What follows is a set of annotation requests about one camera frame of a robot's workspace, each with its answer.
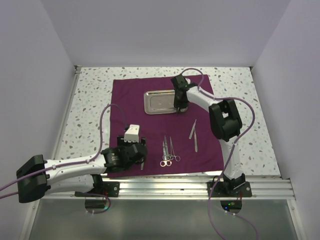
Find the steel scissors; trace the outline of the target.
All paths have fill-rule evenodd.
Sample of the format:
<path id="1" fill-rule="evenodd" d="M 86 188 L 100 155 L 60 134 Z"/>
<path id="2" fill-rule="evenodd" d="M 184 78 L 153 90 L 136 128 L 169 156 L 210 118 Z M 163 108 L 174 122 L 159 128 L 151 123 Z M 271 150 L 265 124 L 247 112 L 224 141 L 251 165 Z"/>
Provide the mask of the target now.
<path id="1" fill-rule="evenodd" d="M 169 148 L 168 148 L 168 142 L 166 136 L 164 136 L 164 141 L 163 141 L 163 160 L 168 160 L 171 161 L 173 158 L 171 157 L 171 154 L 169 153 Z"/>
<path id="2" fill-rule="evenodd" d="M 164 141 L 162 142 L 162 151 L 163 151 L 163 155 L 162 155 L 162 161 L 160 162 L 160 166 L 161 167 L 170 167 L 172 165 L 172 161 L 169 160 L 169 158 L 168 158 Z"/>

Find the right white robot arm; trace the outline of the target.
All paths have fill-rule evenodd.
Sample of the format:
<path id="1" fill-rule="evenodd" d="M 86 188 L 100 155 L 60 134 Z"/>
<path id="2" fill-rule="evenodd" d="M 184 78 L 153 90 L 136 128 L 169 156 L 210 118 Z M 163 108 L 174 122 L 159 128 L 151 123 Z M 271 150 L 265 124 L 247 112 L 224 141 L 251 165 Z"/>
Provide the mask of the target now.
<path id="1" fill-rule="evenodd" d="M 246 182 L 241 169 L 239 148 L 235 143 L 243 126 L 235 101 L 217 98 L 181 74 L 173 77 L 171 82 L 174 89 L 173 106 L 177 110 L 192 103 L 208 112 L 210 129 L 219 140 L 223 157 L 223 182 L 218 183 L 214 190 L 235 196 Z"/>

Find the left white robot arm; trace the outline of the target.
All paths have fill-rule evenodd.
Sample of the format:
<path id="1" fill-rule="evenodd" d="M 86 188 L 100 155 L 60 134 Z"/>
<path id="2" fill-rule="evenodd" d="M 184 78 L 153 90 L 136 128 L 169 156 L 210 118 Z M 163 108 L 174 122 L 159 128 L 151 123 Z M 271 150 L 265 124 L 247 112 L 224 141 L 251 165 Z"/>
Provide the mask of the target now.
<path id="1" fill-rule="evenodd" d="M 34 155 L 16 171 L 18 201 L 30 203 L 48 194 L 71 191 L 99 196 L 104 190 L 102 174 L 127 171 L 142 164 L 147 154 L 145 137 L 129 142 L 119 135 L 117 147 L 108 147 L 95 156 L 45 160 L 41 154 Z"/>

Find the steel hemostat clamp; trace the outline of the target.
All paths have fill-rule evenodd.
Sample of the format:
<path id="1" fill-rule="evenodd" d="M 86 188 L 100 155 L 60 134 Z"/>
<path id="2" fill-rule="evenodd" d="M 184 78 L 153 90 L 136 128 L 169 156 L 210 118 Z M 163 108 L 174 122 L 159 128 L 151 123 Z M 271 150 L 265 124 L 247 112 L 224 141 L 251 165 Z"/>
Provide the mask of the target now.
<path id="1" fill-rule="evenodd" d="M 170 155 L 176 162 L 180 162 L 181 161 L 181 157 L 175 154 L 172 138 L 169 137 L 169 140 L 170 140 Z"/>

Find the steel scalpel handle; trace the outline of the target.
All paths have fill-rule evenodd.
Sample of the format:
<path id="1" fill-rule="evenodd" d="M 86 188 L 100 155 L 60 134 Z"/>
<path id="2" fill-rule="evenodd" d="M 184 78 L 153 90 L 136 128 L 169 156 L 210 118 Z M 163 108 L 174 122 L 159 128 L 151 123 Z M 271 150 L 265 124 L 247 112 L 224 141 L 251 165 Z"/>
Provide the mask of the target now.
<path id="1" fill-rule="evenodd" d="M 194 136 L 194 151 L 197 153 L 198 152 L 198 138 L 197 138 L 196 130 L 193 131 L 193 136 Z"/>

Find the purple surgical drape cloth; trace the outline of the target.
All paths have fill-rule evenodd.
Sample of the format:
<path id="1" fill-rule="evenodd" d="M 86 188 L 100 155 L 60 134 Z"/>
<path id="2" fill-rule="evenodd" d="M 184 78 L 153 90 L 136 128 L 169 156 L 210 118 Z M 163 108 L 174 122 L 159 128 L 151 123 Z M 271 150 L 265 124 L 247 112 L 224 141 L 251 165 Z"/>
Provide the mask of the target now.
<path id="1" fill-rule="evenodd" d="M 144 93 L 148 91 L 172 90 L 170 77 L 118 79 L 113 81 L 110 108 L 109 145 L 117 146 L 117 136 L 124 134 L 124 123 L 139 125 L 140 137 L 146 138 L 147 156 L 143 170 L 139 164 L 129 170 L 109 173 L 111 178 L 187 174 L 221 171 L 224 167 L 219 140 L 211 131 L 209 113 L 190 103 L 186 112 L 149 115 L 144 110 Z M 198 152 L 195 152 L 194 134 L 189 135 L 196 120 Z M 171 160 L 172 165 L 161 167 L 164 136 L 171 154 L 170 137 L 174 152 L 180 161 Z"/>

